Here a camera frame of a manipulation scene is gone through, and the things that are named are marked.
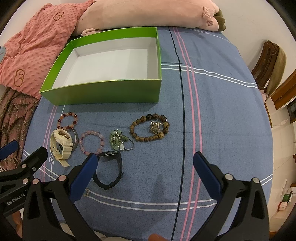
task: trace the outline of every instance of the embroidered brown logo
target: embroidered brown logo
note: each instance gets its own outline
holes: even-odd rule
[[[54,16],[54,20],[55,20],[55,21],[58,21],[63,15],[64,15],[64,12],[58,12],[58,13]]]
[[[15,72],[15,79],[13,80],[13,83],[16,87],[21,87],[24,82],[25,77],[25,71],[23,69],[18,69]]]

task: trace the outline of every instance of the bed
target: bed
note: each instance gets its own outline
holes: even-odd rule
[[[188,241],[202,226],[216,201],[209,197],[192,165],[201,151],[223,173],[240,180],[258,177],[268,202],[273,172],[273,144],[261,94],[237,48],[222,34],[200,29],[158,27],[162,86],[157,104],[114,103],[54,106],[41,101],[32,118],[23,158],[40,146],[48,149],[50,135],[63,113],[75,112],[75,127],[100,131],[106,138],[142,115],[158,113],[170,122],[170,132],[156,142],[140,143],[121,153],[119,183],[104,191],[93,180],[75,204],[90,227],[106,236],[147,240],[158,233],[169,240]],[[137,126],[140,135],[147,125]],[[90,136],[84,146],[95,151],[99,141]],[[51,154],[37,173],[42,181],[68,174],[86,156],[77,148],[64,168]],[[100,161],[97,174],[104,183],[118,175],[115,161]],[[53,203],[58,219],[63,216]],[[235,215],[229,215],[225,232]]]

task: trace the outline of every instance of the black smartwatch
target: black smartwatch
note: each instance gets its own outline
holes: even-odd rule
[[[115,156],[116,160],[117,160],[117,164],[118,164],[118,177],[115,179],[115,181],[111,182],[109,185],[106,185],[104,183],[102,183],[99,179],[98,176],[96,175],[96,172],[93,175],[93,180],[94,182],[100,187],[103,188],[105,191],[114,187],[121,179],[122,175],[124,174],[124,172],[122,172],[122,159],[121,159],[121,154],[119,151],[106,151],[106,152],[102,152],[100,154],[97,155],[98,157],[98,161],[102,156]]]

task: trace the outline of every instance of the pink stripe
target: pink stripe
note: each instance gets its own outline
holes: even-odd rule
[[[192,95],[192,89],[191,89],[191,83],[190,83],[190,77],[189,77],[189,68],[188,68],[188,64],[187,61],[185,59],[184,56],[184,52],[183,49],[181,47],[181,43],[179,40],[178,35],[176,34],[175,28],[173,27],[174,33],[177,37],[181,52],[182,52],[182,56],[183,59],[186,63],[186,68],[187,68],[187,79],[188,79],[188,85],[189,85],[189,93],[190,93],[190,100],[191,100],[191,112],[192,112],[192,135],[193,135],[193,154],[195,153],[195,146],[196,146],[196,140],[195,140],[195,120],[194,120],[194,106],[193,106],[193,95]],[[181,237],[180,237],[180,241],[182,241],[183,236],[184,236],[184,232],[185,232],[185,228],[186,228],[186,223],[187,223],[187,219],[188,219],[188,214],[189,214],[189,208],[190,208],[190,202],[191,202],[191,196],[192,196],[192,190],[193,190],[193,181],[194,181],[194,167],[192,166],[192,171],[191,171],[191,184],[190,184],[190,190],[189,190],[189,197],[188,197],[188,204],[187,204],[187,210],[186,210],[186,215],[185,215],[185,220],[184,220],[184,224],[183,224],[183,229],[182,229],[182,233],[181,233]]]
[[[54,110],[54,114],[53,114],[53,116],[52,116],[52,121],[51,121],[51,123],[50,123],[50,128],[49,128],[49,131],[48,131],[48,135],[47,135],[47,141],[46,141],[46,146],[45,146],[45,148],[47,149],[47,145],[48,145],[48,140],[49,140],[49,137],[50,137],[50,135],[51,135],[51,133],[50,133],[50,130],[52,129],[52,122],[54,121],[54,116],[55,116],[55,113],[56,113],[56,111],[57,111],[57,107],[58,106],[56,106],[56,108],[55,108],[55,110]],[[46,166],[46,161],[43,163],[43,181],[45,182],[45,166]]]
[[[196,104],[197,104],[197,115],[198,115],[198,126],[199,126],[199,134],[200,134],[200,152],[202,152],[202,125],[201,125],[201,118],[200,118],[200,102],[199,102],[198,93],[197,93],[195,75],[194,75],[194,72],[193,72],[193,66],[192,66],[192,63],[190,61],[190,58],[189,58],[189,55],[188,55],[188,52],[187,52],[185,43],[184,43],[184,41],[183,41],[183,39],[182,39],[179,31],[178,31],[178,28],[176,28],[176,29],[177,29],[177,32],[178,32],[179,37],[181,38],[181,41],[183,43],[183,46],[184,46],[184,49],[185,49],[185,52],[186,52],[186,55],[187,55],[189,64],[190,64],[191,69],[192,69],[192,78],[193,78],[193,83],[194,83],[194,88],[195,88],[195,96],[196,96]],[[189,230],[188,230],[188,235],[187,235],[186,241],[188,241],[189,240],[189,237],[190,237],[190,233],[191,233],[191,228],[192,228],[192,224],[193,224],[193,220],[194,220],[194,215],[195,215],[195,210],[196,210],[196,206],[197,206],[199,192],[200,192],[200,178],[198,178],[198,185],[197,185],[197,192],[196,192],[195,203],[194,203],[194,208],[193,208],[193,214],[192,214],[192,217],[191,217],[191,222],[190,222],[190,226],[189,226]]]
[[[45,132],[45,135],[44,135],[44,141],[43,141],[43,147],[45,147],[45,140],[46,140],[46,135],[47,135],[47,131],[48,131],[48,126],[49,126],[49,123],[50,123],[50,119],[52,117],[52,112],[50,113],[50,117],[49,117],[49,120],[48,120],[48,123],[47,123],[47,127],[46,127],[46,132]],[[40,180],[41,180],[41,176],[42,176],[42,168],[40,168]]]

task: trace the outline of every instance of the tile floor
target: tile floor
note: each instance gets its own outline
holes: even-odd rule
[[[285,180],[287,179],[287,185],[289,187],[291,183],[296,181],[296,163],[293,158],[295,134],[290,124],[287,108],[284,107],[283,109],[276,110],[271,99],[266,101],[266,105],[273,126],[271,131],[273,137],[274,171],[268,202],[269,218],[272,219],[282,199],[282,186]]]

